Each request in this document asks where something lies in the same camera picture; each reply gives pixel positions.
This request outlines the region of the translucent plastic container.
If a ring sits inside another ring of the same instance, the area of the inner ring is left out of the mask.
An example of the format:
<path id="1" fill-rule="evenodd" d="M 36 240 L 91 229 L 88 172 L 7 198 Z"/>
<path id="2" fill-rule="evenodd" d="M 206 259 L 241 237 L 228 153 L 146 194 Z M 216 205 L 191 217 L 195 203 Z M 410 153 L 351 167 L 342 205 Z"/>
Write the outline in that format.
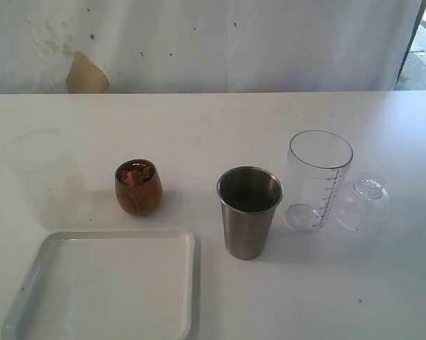
<path id="1" fill-rule="evenodd" d="M 3 147 L 1 158 L 41 227 L 74 229 L 89 215 L 89 193 L 60 130 L 45 128 L 16 136 Z"/>

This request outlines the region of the stainless steel tumbler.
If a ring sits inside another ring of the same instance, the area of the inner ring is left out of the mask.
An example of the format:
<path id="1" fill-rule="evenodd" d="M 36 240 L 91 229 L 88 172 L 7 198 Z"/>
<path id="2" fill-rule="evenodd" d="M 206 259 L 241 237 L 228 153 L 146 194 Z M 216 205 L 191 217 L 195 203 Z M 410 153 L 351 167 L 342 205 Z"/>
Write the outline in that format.
<path id="1" fill-rule="evenodd" d="M 259 257 L 265 247 L 283 188 L 275 175 L 256 166 L 226 171 L 216 185 L 225 248 L 243 261 Z"/>

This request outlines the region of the white rectangular tray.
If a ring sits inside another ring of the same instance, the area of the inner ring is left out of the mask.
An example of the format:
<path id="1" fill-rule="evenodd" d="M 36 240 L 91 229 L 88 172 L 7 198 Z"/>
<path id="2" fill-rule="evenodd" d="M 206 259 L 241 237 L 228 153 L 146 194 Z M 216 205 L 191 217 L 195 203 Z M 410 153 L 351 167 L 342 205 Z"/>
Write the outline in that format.
<path id="1" fill-rule="evenodd" d="M 190 232 L 55 232 L 41 242 L 0 337 L 190 339 L 196 279 Z"/>

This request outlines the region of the pile of coins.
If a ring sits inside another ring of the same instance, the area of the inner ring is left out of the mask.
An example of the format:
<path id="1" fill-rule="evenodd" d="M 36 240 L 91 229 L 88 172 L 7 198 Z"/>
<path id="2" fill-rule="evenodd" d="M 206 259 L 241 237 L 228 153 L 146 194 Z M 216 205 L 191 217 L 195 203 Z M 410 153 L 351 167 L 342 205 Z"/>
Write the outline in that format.
<path id="1" fill-rule="evenodd" d="M 152 176 L 152 167 L 143 163 L 132 164 L 120 173 L 120 181 L 128 186 L 136 186 L 149 181 Z"/>

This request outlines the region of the clear measuring shaker cup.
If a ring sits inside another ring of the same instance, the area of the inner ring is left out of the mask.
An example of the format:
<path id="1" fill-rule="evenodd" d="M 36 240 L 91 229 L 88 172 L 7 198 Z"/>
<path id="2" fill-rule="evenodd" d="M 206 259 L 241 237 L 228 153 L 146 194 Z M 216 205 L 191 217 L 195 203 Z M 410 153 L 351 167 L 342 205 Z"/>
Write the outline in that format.
<path id="1" fill-rule="evenodd" d="M 354 152 L 333 132 L 306 130 L 288 143 L 282 216 L 296 232 L 317 232 L 329 220 Z"/>

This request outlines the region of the clear dome lid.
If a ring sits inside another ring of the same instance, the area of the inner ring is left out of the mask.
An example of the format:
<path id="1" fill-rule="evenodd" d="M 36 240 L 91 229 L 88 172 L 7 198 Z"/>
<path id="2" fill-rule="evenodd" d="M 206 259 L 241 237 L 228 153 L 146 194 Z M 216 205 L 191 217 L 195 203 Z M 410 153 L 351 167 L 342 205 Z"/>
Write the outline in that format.
<path id="1" fill-rule="evenodd" d="M 336 221 L 352 232 L 381 225 L 390 215 L 391 199 L 376 174 L 361 173 L 340 186 L 333 210 Z"/>

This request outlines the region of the brown wooden cup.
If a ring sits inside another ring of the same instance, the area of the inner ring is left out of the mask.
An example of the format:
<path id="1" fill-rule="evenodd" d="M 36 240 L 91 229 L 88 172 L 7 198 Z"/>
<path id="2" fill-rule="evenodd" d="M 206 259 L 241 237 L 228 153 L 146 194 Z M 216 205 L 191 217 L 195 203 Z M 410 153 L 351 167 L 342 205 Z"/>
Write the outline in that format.
<path id="1" fill-rule="evenodd" d="M 128 186 L 120 181 L 120 173 L 132 164 L 143 163 L 152 167 L 149 181 L 136 186 Z M 146 159 L 131 159 L 121 164 L 115 172 L 116 198 L 121 208 L 134 216 L 149 215 L 158 209 L 162 201 L 162 184 L 156 166 Z"/>

